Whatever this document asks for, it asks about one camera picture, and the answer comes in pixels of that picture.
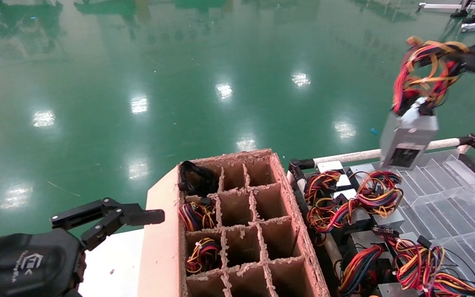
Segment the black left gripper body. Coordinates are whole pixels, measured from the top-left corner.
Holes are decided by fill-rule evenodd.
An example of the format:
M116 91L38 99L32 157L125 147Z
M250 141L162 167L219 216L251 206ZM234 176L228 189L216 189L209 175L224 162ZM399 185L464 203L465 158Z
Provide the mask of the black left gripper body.
M62 229L0 237L0 297L77 297L85 268L80 240Z

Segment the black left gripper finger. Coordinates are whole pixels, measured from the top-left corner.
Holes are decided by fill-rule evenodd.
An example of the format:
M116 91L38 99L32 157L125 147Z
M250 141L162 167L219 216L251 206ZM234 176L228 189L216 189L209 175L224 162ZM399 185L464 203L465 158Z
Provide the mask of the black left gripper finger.
M122 226L145 226L165 221L163 210L143 210L137 203L119 203L111 198L93 201L61 212L51 218L53 229L66 231L84 224L96 222L102 228L120 228Z
M91 251L102 244L122 226L145 226L165 221L163 210L114 210L107 214L94 228L83 233L81 242L85 250Z

